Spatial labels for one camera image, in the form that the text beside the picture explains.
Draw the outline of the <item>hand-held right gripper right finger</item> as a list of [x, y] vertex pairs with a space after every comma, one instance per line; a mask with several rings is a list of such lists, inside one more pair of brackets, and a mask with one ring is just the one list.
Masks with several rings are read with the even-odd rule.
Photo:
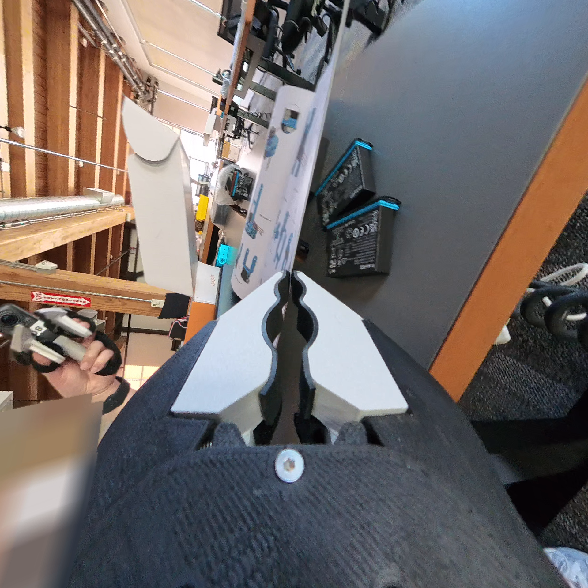
[[293, 272], [293, 302], [305, 341], [293, 417], [302, 443], [335, 443], [348, 423], [408, 411], [360, 315], [298, 270]]

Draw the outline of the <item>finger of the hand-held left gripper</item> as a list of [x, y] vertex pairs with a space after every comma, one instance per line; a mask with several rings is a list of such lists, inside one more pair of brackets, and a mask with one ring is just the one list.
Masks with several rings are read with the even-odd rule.
[[35, 314], [57, 332], [72, 339], [87, 339], [96, 330], [91, 318], [63, 307], [43, 308], [37, 310]]

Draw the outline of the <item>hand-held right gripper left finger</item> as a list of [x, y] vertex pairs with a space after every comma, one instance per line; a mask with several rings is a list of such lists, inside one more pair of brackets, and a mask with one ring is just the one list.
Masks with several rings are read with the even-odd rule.
[[179, 395], [176, 417], [232, 423], [246, 445], [268, 445], [282, 410], [277, 343], [290, 272], [280, 271], [214, 324]]

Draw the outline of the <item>assembly instruction manual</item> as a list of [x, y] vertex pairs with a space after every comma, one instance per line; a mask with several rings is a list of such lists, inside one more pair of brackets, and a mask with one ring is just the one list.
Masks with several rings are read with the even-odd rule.
[[277, 92], [231, 278], [239, 299], [293, 268], [349, 5], [344, 1], [332, 55], [316, 89], [284, 85]]

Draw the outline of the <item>dark grey desk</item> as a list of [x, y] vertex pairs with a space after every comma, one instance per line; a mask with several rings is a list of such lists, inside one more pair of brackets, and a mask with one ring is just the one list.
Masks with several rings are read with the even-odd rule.
[[352, 139], [401, 200], [389, 276], [295, 268], [459, 400], [587, 191], [587, 1], [421, 1], [334, 78], [328, 171]]

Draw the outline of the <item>person's left hand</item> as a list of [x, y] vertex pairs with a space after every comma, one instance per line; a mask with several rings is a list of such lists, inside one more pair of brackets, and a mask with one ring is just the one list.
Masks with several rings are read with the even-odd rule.
[[44, 377], [64, 398], [89, 394], [93, 401], [106, 401], [117, 392], [121, 382], [115, 375], [99, 376], [98, 372], [112, 359], [114, 351], [98, 341], [96, 334], [82, 339], [80, 343], [85, 348], [81, 363], [69, 358], [55, 371], [45, 373]]

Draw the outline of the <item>red white sign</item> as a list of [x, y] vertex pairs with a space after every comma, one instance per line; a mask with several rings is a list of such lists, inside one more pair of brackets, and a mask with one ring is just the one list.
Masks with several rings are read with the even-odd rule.
[[90, 308], [92, 305], [91, 298], [84, 296], [70, 295], [69, 293], [49, 293], [32, 290], [30, 292], [31, 302], [48, 305]]

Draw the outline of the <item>white small box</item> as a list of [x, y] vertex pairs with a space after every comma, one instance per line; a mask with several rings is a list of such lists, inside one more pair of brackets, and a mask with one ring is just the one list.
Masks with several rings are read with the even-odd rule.
[[216, 305], [221, 268], [198, 262], [196, 266], [194, 302]]

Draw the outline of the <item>black wristband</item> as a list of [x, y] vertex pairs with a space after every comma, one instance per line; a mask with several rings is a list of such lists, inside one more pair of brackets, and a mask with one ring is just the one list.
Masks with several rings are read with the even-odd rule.
[[102, 405], [102, 415], [106, 415], [120, 408], [125, 403], [130, 393], [130, 385], [128, 381], [119, 376], [117, 376], [115, 380], [118, 383], [118, 387], [106, 398], [106, 400], [104, 400]]

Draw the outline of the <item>black battery blue edge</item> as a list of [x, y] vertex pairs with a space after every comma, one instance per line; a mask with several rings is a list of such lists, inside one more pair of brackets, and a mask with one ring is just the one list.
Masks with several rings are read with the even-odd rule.
[[226, 181], [226, 190], [232, 202], [249, 201], [254, 186], [254, 178], [242, 168], [235, 166]]
[[328, 224], [326, 277], [388, 275], [394, 220], [400, 209], [400, 200], [385, 196]]
[[361, 138], [354, 139], [315, 190], [322, 229], [376, 196], [372, 151], [371, 143]]

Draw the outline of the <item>ceiling pipe bundle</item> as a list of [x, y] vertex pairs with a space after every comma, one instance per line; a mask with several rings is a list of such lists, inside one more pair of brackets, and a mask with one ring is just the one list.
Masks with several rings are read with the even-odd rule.
[[121, 70], [131, 90], [131, 99], [153, 114], [158, 98], [159, 81], [150, 75], [143, 75], [135, 60], [125, 49], [125, 42], [119, 36], [107, 15], [102, 1], [71, 1], [80, 16], [89, 26], [90, 39]]

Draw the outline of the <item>black office chair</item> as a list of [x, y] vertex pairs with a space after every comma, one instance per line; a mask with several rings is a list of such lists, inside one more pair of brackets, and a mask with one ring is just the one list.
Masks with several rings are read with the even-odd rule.
[[[258, 69], [285, 85], [314, 91], [324, 67], [334, 61], [334, 46], [342, 25], [349, 27], [356, 21], [377, 38], [391, 20], [396, 3], [386, 1], [384, 9], [381, 1], [349, 1], [345, 9], [345, 1], [267, 1], [265, 7], [270, 17]], [[326, 42], [315, 80], [311, 82], [302, 76], [293, 60], [299, 45], [306, 43], [313, 31], [326, 38]]]

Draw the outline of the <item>silver air duct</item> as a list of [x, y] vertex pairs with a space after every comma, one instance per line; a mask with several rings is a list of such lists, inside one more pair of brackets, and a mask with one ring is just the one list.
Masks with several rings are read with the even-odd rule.
[[123, 196], [95, 188], [75, 196], [6, 198], [1, 199], [1, 228], [84, 215], [124, 205]]

